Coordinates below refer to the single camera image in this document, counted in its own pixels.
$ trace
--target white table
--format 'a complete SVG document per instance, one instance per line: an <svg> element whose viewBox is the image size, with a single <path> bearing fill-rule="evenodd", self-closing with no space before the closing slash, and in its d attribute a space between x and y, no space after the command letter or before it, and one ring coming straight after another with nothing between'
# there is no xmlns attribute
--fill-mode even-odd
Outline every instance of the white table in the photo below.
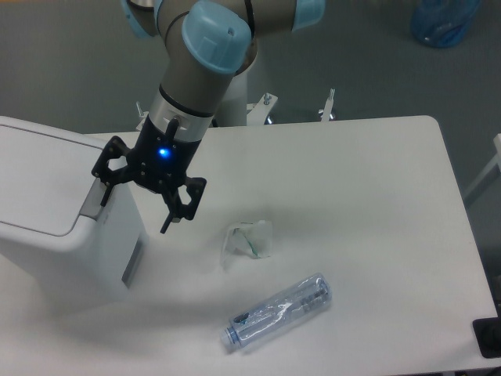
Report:
<svg viewBox="0 0 501 376"><path fill-rule="evenodd" d="M137 133L121 135L133 144ZM101 135L108 139L110 135ZM160 197L133 186L151 234L130 302L68 312L0 259L0 374L346 375L494 367L471 322L495 316L437 123L429 117L210 129L191 176L193 222L159 229ZM271 258L219 265L224 229L271 219ZM321 272L329 310L250 352L227 319Z"/></svg>

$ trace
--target machine lid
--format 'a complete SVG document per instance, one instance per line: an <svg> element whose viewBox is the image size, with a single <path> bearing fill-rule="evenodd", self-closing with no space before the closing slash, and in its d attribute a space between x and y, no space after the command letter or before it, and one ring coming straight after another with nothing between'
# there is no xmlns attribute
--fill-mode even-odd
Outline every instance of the machine lid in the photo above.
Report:
<svg viewBox="0 0 501 376"><path fill-rule="evenodd" d="M73 229L101 149L67 134L63 139L0 124L0 224L57 237Z"/></svg>

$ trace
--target clear plastic bottle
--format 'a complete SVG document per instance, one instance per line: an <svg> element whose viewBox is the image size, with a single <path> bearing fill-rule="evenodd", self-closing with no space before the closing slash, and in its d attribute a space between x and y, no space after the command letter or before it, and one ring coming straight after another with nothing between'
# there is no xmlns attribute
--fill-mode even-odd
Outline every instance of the clear plastic bottle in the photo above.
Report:
<svg viewBox="0 0 501 376"><path fill-rule="evenodd" d="M329 284L317 273L229 320L221 340L228 350L245 347L293 321L327 306Z"/></svg>
<svg viewBox="0 0 501 376"><path fill-rule="evenodd" d="M481 0L421 0L413 14L411 31L432 47L452 47L463 39Z"/></svg>

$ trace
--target white machine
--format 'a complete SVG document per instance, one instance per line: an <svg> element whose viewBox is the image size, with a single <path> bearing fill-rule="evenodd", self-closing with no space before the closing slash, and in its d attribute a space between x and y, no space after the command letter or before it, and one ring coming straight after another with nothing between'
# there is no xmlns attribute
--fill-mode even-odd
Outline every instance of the white machine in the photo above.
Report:
<svg viewBox="0 0 501 376"><path fill-rule="evenodd" d="M90 171L104 145L0 117L0 252L78 305L123 299L146 242L127 185L100 205L103 185Z"/></svg>

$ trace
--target blue led light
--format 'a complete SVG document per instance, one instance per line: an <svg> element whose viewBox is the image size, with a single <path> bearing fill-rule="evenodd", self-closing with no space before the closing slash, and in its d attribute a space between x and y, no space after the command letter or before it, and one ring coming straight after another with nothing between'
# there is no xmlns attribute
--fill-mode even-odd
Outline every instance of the blue led light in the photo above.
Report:
<svg viewBox="0 0 501 376"><path fill-rule="evenodd" d="M171 151L169 149L161 148L158 150L158 155L160 155L163 159L167 159L171 156Z"/></svg>

